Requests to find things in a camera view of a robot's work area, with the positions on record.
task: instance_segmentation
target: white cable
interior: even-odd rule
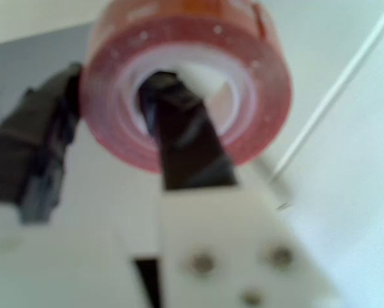
[[[306,124],[302,127],[301,132],[298,134],[298,136],[295,138],[295,140],[292,142],[292,144],[277,163],[275,169],[272,172],[273,179],[277,178],[288,167],[289,163],[294,159],[296,154],[303,147],[308,137],[313,133],[321,120],[323,120],[326,112],[337,101],[339,95],[343,93],[346,86],[351,82],[355,74],[359,71],[359,68],[362,66],[367,56],[370,55],[374,47],[377,46],[377,43],[382,34],[384,34],[384,12],[369,36],[366,38],[365,42],[362,44],[361,48],[346,65],[337,81],[326,92],[326,95],[323,97],[318,107],[312,113]]]

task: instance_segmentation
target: screw head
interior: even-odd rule
[[[271,259],[276,268],[284,270],[292,263],[293,253],[287,247],[278,247],[272,252]]]
[[[263,298],[260,291],[256,289],[249,289],[243,292],[241,296],[242,302],[246,306],[259,306],[262,304]]]
[[[210,253],[198,253],[192,257],[191,267],[199,275],[208,275],[215,268],[215,259]]]

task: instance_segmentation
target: white plastic bracket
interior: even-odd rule
[[[343,307],[337,290],[269,202],[240,188],[166,193],[161,200],[164,306]]]

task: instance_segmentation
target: tape roll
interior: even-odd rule
[[[155,71],[184,61],[227,77],[209,102],[218,134],[236,164],[258,156],[284,123],[291,90],[270,18],[249,0],[112,2],[92,32],[80,85],[82,114],[98,142],[159,172],[137,90]]]

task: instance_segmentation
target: white plastic part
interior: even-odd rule
[[[343,307],[337,290],[268,202],[259,192],[239,188],[164,195],[165,307]],[[282,249],[290,252],[283,265],[274,257]],[[196,269],[199,255],[211,260]],[[208,266],[213,269],[204,275]]]
[[[0,231],[0,308],[147,307],[121,246],[103,226]]]

